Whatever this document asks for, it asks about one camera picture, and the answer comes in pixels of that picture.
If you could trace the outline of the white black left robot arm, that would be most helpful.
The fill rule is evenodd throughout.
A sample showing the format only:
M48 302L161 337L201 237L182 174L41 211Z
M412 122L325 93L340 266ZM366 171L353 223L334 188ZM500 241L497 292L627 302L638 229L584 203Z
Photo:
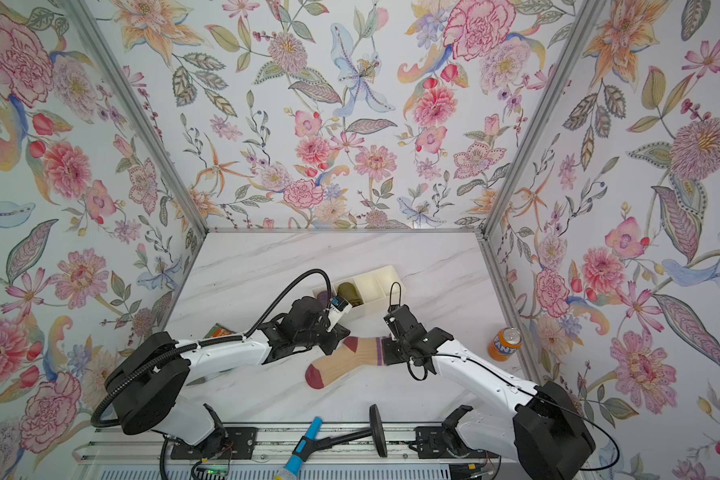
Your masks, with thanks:
M319 348L330 355L348 337L341 318L352 308L344 297L304 296L286 313L268 307L242 334L196 341L175 340L165 331L148 337L105 380L105 396L90 422L97 429L118 427L126 435L157 432L204 458L217 458L233 441L207 403L183 397L199 379L248 366L268 365Z

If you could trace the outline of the beige pink purple striped sock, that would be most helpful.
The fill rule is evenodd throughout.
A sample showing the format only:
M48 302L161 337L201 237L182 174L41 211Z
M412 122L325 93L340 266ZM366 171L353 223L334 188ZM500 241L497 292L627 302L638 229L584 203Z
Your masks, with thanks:
M321 390L344 375L364 366L384 366L383 337L349 336L331 354L313 361L305 371L305 381Z

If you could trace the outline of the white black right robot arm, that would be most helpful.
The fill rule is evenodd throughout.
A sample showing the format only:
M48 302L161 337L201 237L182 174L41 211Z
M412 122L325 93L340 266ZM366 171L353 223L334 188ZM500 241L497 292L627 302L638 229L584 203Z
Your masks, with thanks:
M428 330L406 305L390 306L384 321L391 332L383 344L385 362L421 367L487 406L485 412L467 412L455 421L457 437L469 449L514 460L532 479L573 479L619 462L621 451L616 449L605 465L588 465L596 450L589 430L595 423L578 412L559 384L538 385L500 369L450 333Z

